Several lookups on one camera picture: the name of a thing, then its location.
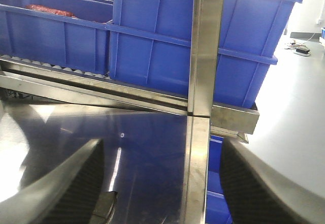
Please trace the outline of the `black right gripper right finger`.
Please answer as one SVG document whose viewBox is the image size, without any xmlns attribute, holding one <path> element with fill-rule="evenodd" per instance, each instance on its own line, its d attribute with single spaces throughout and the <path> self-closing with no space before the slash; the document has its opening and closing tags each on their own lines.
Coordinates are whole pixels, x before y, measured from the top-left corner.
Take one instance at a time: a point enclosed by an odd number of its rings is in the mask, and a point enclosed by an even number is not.
<svg viewBox="0 0 325 224">
<path fill-rule="evenodd" d="M 324 223 L 324 198 L 224 138 L 220 182 L 234 223 Z"/>
</svg>

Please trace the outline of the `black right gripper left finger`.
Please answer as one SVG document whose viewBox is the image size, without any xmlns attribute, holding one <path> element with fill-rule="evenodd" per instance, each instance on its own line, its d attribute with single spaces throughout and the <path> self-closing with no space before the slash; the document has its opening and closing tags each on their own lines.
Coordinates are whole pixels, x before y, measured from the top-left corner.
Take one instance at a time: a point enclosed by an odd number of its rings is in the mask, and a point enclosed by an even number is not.
<svg viewBox="0 0 325 224">
<path fill-rule="evenodd" d="M 104 144 L 92 139 L 54 170 L 1 202 L 1 223 L 89 223 L 104 178 Z"/>
</svg>

